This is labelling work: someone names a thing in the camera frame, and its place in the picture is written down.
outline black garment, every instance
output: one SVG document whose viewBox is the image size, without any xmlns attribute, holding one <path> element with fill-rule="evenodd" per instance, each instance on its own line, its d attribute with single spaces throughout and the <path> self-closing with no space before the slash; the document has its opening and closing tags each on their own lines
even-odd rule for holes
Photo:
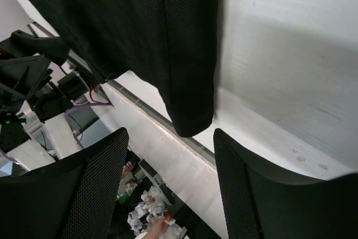
<svg viewBox="0 0 358 239">
<path fill-rule="evenodd" d="M 211 124 L 218 0 L 30 1 L 98 80 L 134 71 L 183 137 Z"/>
</svg>

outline person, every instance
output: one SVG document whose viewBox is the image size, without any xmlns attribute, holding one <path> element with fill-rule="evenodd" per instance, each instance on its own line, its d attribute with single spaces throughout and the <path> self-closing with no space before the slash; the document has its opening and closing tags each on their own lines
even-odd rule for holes
<svg viewBox="0 0 358 239">
<path fill-rule="evenodd" d="M 167 215 L 165 217 L 154 218 L 153 226 L 150 231 L 143 237 L 143 239 L 159 239 L 161 235 L 165 234 L 168 230 L 169 225 L 166 221 L 172 220 L 171 215 Z"/>
</svg>

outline black cloth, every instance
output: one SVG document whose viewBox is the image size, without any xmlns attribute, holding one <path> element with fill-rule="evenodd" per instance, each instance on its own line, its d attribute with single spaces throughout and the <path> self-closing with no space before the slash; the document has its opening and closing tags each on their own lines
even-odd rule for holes
<svg viewBox="0 0 358 239">
<path fill-rule="evenodd" d="M 30 1 L 100 82 L 134 71 L 180 136 L 211 124 L 218 0 Z"/>
</svg>

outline black cable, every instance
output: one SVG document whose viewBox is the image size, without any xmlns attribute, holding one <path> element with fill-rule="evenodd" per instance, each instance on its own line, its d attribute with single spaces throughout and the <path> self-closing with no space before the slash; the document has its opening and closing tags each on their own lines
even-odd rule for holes
<svg viewBox="0 0 358 239">
<path fill-rule="evenodd" d="M 62 68 L 62 66 L 58 66 L 60 69 L 61 69 L 61 71 L 67 76 L 68 74 L 66 73 L 66 71 Z"/>
<path fill-rule="evenodd" d="M 78 127 L 79 127 L 79 131 L 81 132 L 81 138 L 79 139 L 79 141 L 81 141 L 82 140 L 82 138 L 83 138 L 83 132 L 82 132 L 82 127 L 81 127 L 81 125 L 78 123 L 78 121 L 76 121 L 76 119 L 74 118 L 74 117 L 72 117 L 70 114 L 68 114 L 68 116 L 75 122 L 75 123 L 77 123 L 77 125 L 78 125 Z"/>
<path fill-rule="evenodd" d="M 46 144 L 46 138 L 45 138 L 44 132 L 43 132 L 43 131 L 40 131 L 40 133 L 43 135 L 45 150 L 48 151 L 48 149 L 47 149 L 47 144 Z"/>
</svg>

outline black fabric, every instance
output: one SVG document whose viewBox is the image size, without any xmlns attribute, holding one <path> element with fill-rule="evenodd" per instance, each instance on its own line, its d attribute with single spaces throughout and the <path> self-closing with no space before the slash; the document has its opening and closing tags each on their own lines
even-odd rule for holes
<svg viewBox="0 0 358 239">
<path fill-rule="evenodd" d="M 2 238 L 106 238 L 128 140 L 121 128 L 58 162 L 1 177 Z"/>
<path fill-rule="evenodd" d="M 273 168 L 273 163 L 250 152 L 220 129 L 215 131 L 214 146 L 229 238 L 358 236 L 358 174 L 322 181 L 282 167 Z M 245 180 L 238 180 L 242 173 Z M 250 192 L 253 210 L 249 214 L 241 206 L 243 190 Z M 257 219 L 255 237 L 251 224 L 247 226 L 252 223 L 252 214 Z"/>
<path fill-rule="evenodd" d="M 218 0 L 30 0 L 100 82 L 131 70 L 158 88 L 179 135 L 213 117 Z"/>
</svg>

